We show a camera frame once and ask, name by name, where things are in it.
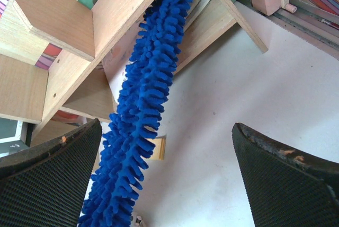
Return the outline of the blue microfibre duster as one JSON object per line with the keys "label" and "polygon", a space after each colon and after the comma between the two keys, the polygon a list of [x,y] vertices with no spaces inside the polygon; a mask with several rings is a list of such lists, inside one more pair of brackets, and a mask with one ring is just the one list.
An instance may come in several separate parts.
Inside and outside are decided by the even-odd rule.
{"label": "blue microfibre duster", "polygon": [[184,26],[193,0],[154,0],[146,9],[104,134],[100,166],[82,208],[79,226],[129,226],[142,190],[146,159],[154,150],[164,103],[177,68]]}

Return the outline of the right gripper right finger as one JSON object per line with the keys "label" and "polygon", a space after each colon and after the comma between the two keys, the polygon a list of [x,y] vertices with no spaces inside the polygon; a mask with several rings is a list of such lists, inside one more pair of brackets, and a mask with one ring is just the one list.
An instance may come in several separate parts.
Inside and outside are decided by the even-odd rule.
{"label": "right gripper right finger", "polygon": [[255,226],[338,226],[338,163],[242,123],[232,140]]}

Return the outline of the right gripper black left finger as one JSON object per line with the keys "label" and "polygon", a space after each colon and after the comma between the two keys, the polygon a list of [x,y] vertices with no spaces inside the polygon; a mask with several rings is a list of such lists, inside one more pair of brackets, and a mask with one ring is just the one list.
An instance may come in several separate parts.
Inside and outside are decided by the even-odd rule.
{"label": "right gripper black left finger", "polygon": [[1,158],[1,226],[77,226],[101,142],[98,119]]}

